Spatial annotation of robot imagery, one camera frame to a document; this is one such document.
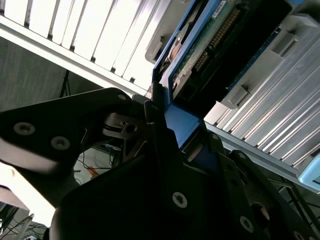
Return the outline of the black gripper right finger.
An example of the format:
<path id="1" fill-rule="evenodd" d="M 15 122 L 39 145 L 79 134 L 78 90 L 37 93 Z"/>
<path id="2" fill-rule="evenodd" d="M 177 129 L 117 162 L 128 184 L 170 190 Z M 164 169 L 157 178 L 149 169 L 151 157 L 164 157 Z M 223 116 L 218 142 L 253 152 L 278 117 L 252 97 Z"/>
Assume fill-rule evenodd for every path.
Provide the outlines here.
<path id="1" fill-rule="evenodd" d="M 206 134 L 206 160 L 218 168 L 222 201 L 230 226 L 229 240 L 316 240 L 318 236 L 281 196 L 250 158 L 239 150 L 225 152 L 215 133 Z"/>

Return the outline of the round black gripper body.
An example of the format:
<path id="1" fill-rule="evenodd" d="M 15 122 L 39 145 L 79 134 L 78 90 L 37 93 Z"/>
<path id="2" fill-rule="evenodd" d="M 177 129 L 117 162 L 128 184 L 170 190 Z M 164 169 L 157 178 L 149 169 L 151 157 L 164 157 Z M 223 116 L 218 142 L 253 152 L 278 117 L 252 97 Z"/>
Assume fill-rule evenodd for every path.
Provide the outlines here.
<path id="1" fill-rule="evenodd" d="M 52 240 L 233 240 L 238 217 L 212 173 L 139 157 L 72 191 Z"/>

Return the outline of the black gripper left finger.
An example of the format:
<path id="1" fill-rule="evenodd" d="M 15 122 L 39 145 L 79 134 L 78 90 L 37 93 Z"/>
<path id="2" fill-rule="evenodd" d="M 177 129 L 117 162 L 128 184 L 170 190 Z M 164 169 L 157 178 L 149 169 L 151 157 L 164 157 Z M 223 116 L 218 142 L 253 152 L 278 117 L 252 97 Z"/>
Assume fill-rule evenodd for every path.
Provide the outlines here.
<path id="1" fill-rule="evenodd" d="M 151 89 L 150 98 L 111 87 L 2 112 L 0 158 L 44 185 L 65 180 L 81 153 L 104 143 L 122 147 L 111 170 L 140 157 L 182 162 L 165 124 L 164 90 Z"/>

